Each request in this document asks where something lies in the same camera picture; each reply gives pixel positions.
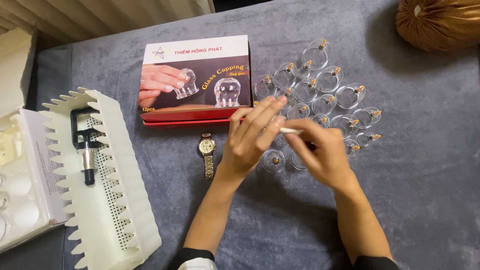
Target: white plastic insert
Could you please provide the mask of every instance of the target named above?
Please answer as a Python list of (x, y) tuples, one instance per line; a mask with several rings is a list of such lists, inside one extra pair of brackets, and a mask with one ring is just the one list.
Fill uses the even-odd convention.
[[(49, 146), (61, 155), (52, 158), (63, 163), (55, 173), (66, 179), (57, 183), (67, 187), (62, 197), (71, 200), (64, 211), (75, 213), (65, 223), (78, 226), (70, 240), (82, 242), (72, 254), (84, 253), (76, 269), (130, 270), (142, 264), (157, 248), (161, 238), (148, 195), (138, 168), (119, 103), (96, 90), (79, 88), (71, 96), (44, 103), (49, 111), (40, 113), (51, 118), (45, 126), (55, 129), (47, 137), (58, 144)], [(103, 145), (97, 154), (96, 183), (86, 186), (81, 172), (81, 158), (72, 144), (70, 112), (90, 106), (99, 111), (79, 117), (78, 130), (93, 127), (98, 134), (92, 139)]]

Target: right hand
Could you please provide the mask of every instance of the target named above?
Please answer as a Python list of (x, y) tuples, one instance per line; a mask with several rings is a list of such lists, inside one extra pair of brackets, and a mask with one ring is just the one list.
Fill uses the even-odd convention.
[(138, 106), (152, 106), (161, 92), (169, 93), (173, 88), (182, 88), (190, 80), (187, 74), (179, 69), (166, 65), (147, 64), (142, 66)]
[[(353, 187), (358, 183), (350, 169), (339, 129), (322, 128), (311, 119), (285, 121), (284, 127), (303, 130), (300, 136), (290, 133), (285, 134), (285, 138), (317, 181), (334, 190)], [(316, 150), (309, 150), (305, 142), (314, 142)]]

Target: opened box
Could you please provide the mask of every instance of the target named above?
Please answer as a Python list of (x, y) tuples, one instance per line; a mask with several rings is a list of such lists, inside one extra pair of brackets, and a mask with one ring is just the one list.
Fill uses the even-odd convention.
[(227, 123), (252, 105), (251, 85), (247, 36), (147, 44), (138, 112), (148, 126)]

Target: black sleeve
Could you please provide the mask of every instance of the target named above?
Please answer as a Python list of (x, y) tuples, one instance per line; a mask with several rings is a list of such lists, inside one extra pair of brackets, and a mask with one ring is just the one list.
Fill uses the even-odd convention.
[(400, 270), (386, 257), (359, 256), (353, 264), (353, 270)]
[(195, 258), (205, 258), (215, 262), (215, 257), (208, 250), (184, 247), (173, 257), (173, 260), (168, 265), (168, 270), (177, 270), (184, 262)]

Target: gray fabric surface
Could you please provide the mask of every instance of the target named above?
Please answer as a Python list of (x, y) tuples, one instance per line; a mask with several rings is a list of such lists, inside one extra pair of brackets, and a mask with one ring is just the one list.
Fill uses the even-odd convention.
[[(227, 128), (142, 126), (135, 109), (145, 45), (248, 34), (255, 80), (281, 63), (298, 64), (306, 46), (325, 37), (344, 82), (367, 86), (361, 106), (383, 112), (371, 128), (382, 138), (350, 164), (397, 264), (403, 270), (480, 269), (478, 50), (443, 55), (411, 48), (396, 33), (396, 5), (275, 0), (46, 50), (38, 66), (49, 74), (39, 75), (37, 101), (82, 86), (120, 102), (163, 239), (139, 269), (164, 269), (209, 186), (197, 150), (200, 135), (213, 134), (218, 164)], [(70, 49), (71, 59), (59, 57)], [(272, 175), (257, 168), (233, 199), (218, 268), (347, 268), (334, 206), (331, 191), (307, 172), (287, 166)], [(75, 245), (65, 242), (65, 269), (81, 257), (70, 255)]]

